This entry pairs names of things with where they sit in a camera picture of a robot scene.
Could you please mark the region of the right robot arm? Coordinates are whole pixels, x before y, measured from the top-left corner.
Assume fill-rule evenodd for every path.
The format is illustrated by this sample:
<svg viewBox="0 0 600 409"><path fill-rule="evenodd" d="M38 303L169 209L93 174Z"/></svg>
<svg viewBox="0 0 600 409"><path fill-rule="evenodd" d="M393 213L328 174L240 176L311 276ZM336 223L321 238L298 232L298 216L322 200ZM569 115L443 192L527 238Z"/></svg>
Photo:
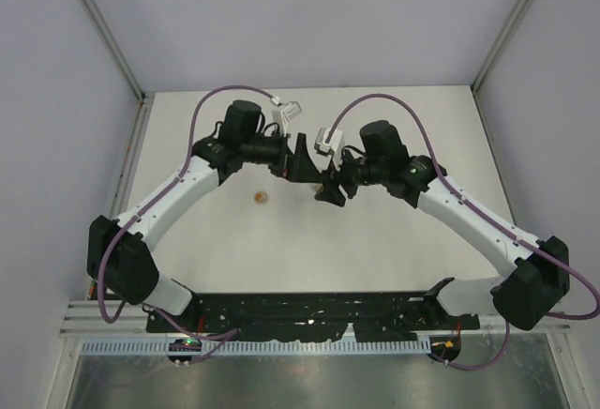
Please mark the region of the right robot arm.
<svg viewBox="0 0 600 409"><path fill-rule="evenodd" d="M459 315L501 315L531 330L568 293L568 248L558 237L542 240L520 230L460 189L428 156L412 156L385 120L363 126L364 152L353 155L340 130L320 129L315 149L330 157L317 200L345 205L361 186L387 192L440 221L474 247L496 270L476 280L444 279L424 306L426 321L445 328Z"/></svg>

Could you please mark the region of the orange bottle cap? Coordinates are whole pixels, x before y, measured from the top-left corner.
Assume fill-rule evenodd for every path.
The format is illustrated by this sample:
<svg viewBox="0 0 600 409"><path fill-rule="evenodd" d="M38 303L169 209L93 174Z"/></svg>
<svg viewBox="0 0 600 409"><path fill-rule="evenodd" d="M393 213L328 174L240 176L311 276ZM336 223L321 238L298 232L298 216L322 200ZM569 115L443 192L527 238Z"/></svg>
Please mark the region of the orange bottle cap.
<svg viewBox="0 0 600 409"><path fill-rule="evenodd" d="M253 201L257 204L257 205L265 205L268 203L269 201L269 195L267 192L265 191L257 191L254 193L253 195Z"/></svg>

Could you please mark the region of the clear pill bottle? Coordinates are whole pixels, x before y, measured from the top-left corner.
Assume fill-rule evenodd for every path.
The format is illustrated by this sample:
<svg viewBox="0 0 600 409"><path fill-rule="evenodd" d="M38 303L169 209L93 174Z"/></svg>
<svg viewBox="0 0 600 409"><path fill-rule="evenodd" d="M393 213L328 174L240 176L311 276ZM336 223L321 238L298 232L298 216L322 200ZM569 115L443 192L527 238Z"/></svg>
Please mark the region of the clear pill bottle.
<svg viewBox="0 0 600 409"><path fill-rule="evenodd" d="M324 186L323 184L311 184L310 188L314 191L315 194L317 194L323 191Z"/></svg>

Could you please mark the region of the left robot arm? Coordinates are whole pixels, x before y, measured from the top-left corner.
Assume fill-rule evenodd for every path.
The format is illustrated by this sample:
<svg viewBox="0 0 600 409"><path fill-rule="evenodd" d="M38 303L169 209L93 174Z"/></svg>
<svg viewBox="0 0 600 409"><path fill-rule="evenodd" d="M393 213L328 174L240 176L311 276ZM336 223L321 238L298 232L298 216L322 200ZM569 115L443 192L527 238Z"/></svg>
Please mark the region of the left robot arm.
<svg viewBox="0 0 600 409"><path fill-rule="evenodd" d="M168 312L168 321L179 331L193 330L201 311L190 303L191 290L158 270L153 251L192 206L246 163L265 165L289 182L318 182L321 174L308 154L305 134L297 135L294 147L288 145L288 124L300 113L295 101L279 104L268 125L259 105L234 101L214 131L192 145L183 165L165 183L115 219L95 219L89 232L87 272L97 282L97 299L102 301L105 291L111 291L130 305ZM266 132L269 127L273 132Z"/></svg>

